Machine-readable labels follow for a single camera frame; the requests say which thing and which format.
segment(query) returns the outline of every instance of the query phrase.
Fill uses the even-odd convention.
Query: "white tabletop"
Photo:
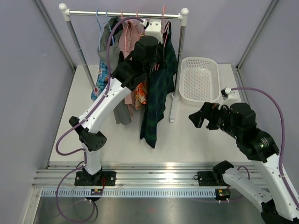
[[[236,87],[234,74],[230,64],[219,64],[221,88]],[[97,79],[98,65],[89,65],[94,81]],[[62,115],[57,133],[57,139],[71,128],[68,120],[71,116],[78,117],[93,103],[90,99],[91,87],[88,83],[83,66],[77,67],[70,93]],[[236,147],[235,140],[226,133],[205,128],[196,129],[188,119],[191,113],[200,107],[183,103],[178,104],[175,123],[169,123],[171,98],[168,95],[164,119],[157,126],[156,148],[152,149],[145,140],[140,140],[140,127],[143,111],[136,111],[131,124],[117,125],[114,115],[108,117],[100,130],[106,137],[107,143],[101,149],[102,161],[119,163],[143,162],[248,162],[245,155]],[[76,132],[67,135],[59,149],[70,152],[81,148],[81,142]],[[51,163],[56,161],[81,161],[83,153],[70,156],[60,156],[55,148],[50,157]]]

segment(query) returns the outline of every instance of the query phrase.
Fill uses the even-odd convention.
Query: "green plaid shirt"
[[[165,46],[166,63],[149,75],[148,100],[141,124],[140,139],[155,148],[157,124],[164,118],[166,96],[174,90],[173,75],[177,72],[177,57],[171,43],[171,24]]]

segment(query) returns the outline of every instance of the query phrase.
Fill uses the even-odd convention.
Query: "metal floor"
[[[233,198],[239,193],[233,192]],[[62,210],[79,200],[61,197]],[[93,224],[263,224],[258,210],[246,198],[236,202],[218,204],[214,199],[198,198],[101,198],[97,202],[98,214]],[[64,214],[75,220],[84,220],[92,206],[86,202],[67,209]],[[34,224],[68,224],[56,208],[54,197],[42,197]]]

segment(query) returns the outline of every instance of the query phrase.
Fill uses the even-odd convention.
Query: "metal pole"
[[[70,15],[93,15],[95,16],[97,12],[90,12],[90,11],[69,11]],[[108,12],[108,16],[121,16],[120,12]],[[98,16],[106,16],[106,12],[98,12]],[[131,16],[138,16],[138,17],[145,17],[145,18],[154,18],[154,19],[181,19],[180,14],[151,14],[151,13],[122,13],[123,17],[131,17]]]
[[[51,20],[51,18],[49,17],[49,14],[45,8],[45,6],[43,5],[43,3],[41,2],[41,0],[34,0],[35,4],[37,5],[38,9],[40,10],[40,12],[42,13],[43,15],[43,18],[45,19],[47,25],[49,26],[53,36],[54,36],[54,39],[56,40],[57,44],[59,45],[61,51],[63,52],[66,60],[68,61],[72,71],[75,73],[76,71],[76,66],[75,66],[75,63],[73,62],[73,60],[71,59],[71,56],[70,54],[68,53],[68,51],[66,50],[57,30],[55,29],[54,25],[53,25],[53,22]]]
[[[184,50],[184,38],[185,38],[185,29],[186,27],[181,26],[180,34],[179,34],[179,45],[178,45],[178,64],[177,64],[177,73],[176,73],[176,81],[174,84],[174,92],[173,97],[178,96],[178,87],[179,87],[179,78],[180,78],[180,72],[181,72],[181,63],[182,63],[182,54]]]
[[[87,65],[87,63],[86,63],[86,60],[85,60],[83,51],[82,51],[82,49],[81,49],[81,46],[80,46],[79,41],[78,41],[78,38],[77,38],[77,36],[76,36],[76,32],[75,32],[75,30],[74,30],[74,27],[73,27],[73,25],[72,25],[72,23],[71,23],[71,17],[69,16],[69,14],[66,13],[66,12],[69,11],[69,9],[67,8],[66,4],[64,4],[64,3],[61,3],[61,4],[59,5],[59,9],[62,11],[62,14],[63,14],[63,16],[64,16],[64,20],[65,20],[65,22],[66,22],[66,24],[67,24],[67,27],[68,27],[68,29],[69,29],[69,31],[70,31],[70,33],[71,33],[71,37],[72,37],[72,39],[73,39],[73,41],[74,41],[74,44],[75,44],[75,46],[76,46],[76,48],[77,48],[77,52],[78,52],[79,57],[80,57],[80,59],[81,59],[81,62],[82,62],[83,68],[84,68],[84,70],[85,70],[85,73],[86,73],[86,75],[87,75],[88,81],[89,81],[89,83],[90,83],[90,86],[91,86],[92,89],[93,89],[93,88],[94,88],[94,82],[93,82],[92,75],[91,75],[90,70],[89,70],[89,68],[88,68],[88,65]]]
[[[259,34],[261,33],[265,23],[267,22],[269,16],[271,15],[271,13],[273,12],[275,6],[277,5],[277,3],[279,2],[279,0],[272,0],[271,3],[269,4],[265,14],[263,15],[262,20],[260,21],[260,23],[258,24],[249,44],[247,45],[239,63],[237,64],[237,70],[240,71],[240,68],[242,67],[242,65],[244,64],[245,59],[247,58],[247,55],[249,54],[250,50],[253,47],[253,44],[256,42],[256,39],[258,38]]]
[[[169,117],[169,122],[174,122],[177,115],[177,107],[178,101],[180,100],[179,94],[179,78],[181,72],[181,63],[182,63],[182,54],[184,50],[184,39],[185,39],[185,29],[187,25],[187,16],[189,14],[189,10],[187,8],[183,8],[181,10],[180,16],[181,19],[181,30],[179,34],[179,44],[178,44],[178,64],[177,64],[177,73],[176,73],[176,81],[174,84],[174,92],[171,94],[172,104],[171,104],[171,112]]]

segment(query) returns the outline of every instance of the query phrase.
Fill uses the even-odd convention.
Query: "clothing rack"
[[[87,62],[85,60],[84,54],[82,52],[80,43],[78,41],[76,32],[74,30],[74,27],[71,23],[71,15],[93,15],[96,16],[123,16],[123,17],[130,17],[130,16],[138,16],[138,17],[144,17],[144,18],[154,18],[154,19],[170,19],[170,20],[180,20],[181,21],[181,29],[179,34],[179,45],[178,45],[178,64],[177,64],[177,73],[176,73],[176,80],[174,85],[174,92],[171,94],[172,104],[171,104],[171,113],[170,113],[170,122],[175,121],[176,112],[177,112],[177,106],[178,101],[180,100],[180,94],[178,91],[179,86],[179,77],[180,77],[180,70],[181,70],[181,63],[182,63],[182,54],[183,54],[183,48],[184,48],[184,38],[185,38],[185,28],[187,25],[187,16],[189,14],[189,10],[187,8],[183,8],[180,13],[178,14],[150,14],[150,13],[121,13],[121,12],[90,12],[90,11],[72,11],[70,10],[66,4],[61,3],[59,4],[59,9],[61,10],[64,20],[67,24],[67,27],[71,33],[71,37],[74,41],[74,44],[77,48],[77,52],[79,54],[80,60],[82,62],[84,71],[86,73],[86,76],[88,78],[88,81],[92,87],[94,88],[94,81],[92,78],[92,75],[90,73],[90,70],[88,68]]]

